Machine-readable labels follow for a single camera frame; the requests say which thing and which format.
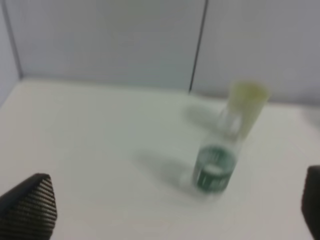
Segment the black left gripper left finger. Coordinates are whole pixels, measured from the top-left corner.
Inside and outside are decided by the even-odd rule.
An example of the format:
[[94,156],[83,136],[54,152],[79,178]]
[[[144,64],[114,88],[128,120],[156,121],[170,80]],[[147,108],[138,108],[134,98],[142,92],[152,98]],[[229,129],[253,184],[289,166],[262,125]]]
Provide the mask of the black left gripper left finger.
[[2,240],[49,240],[57,218],[49,174],[35,173],[0,196]]

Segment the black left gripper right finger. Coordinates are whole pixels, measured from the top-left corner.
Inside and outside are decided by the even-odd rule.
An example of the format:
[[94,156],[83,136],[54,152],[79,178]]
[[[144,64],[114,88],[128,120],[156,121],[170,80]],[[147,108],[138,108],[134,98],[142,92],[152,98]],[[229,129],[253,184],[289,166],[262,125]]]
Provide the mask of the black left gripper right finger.
[[301,198],[301,212],[314,240],[320,239],[320,166],[308,167]]

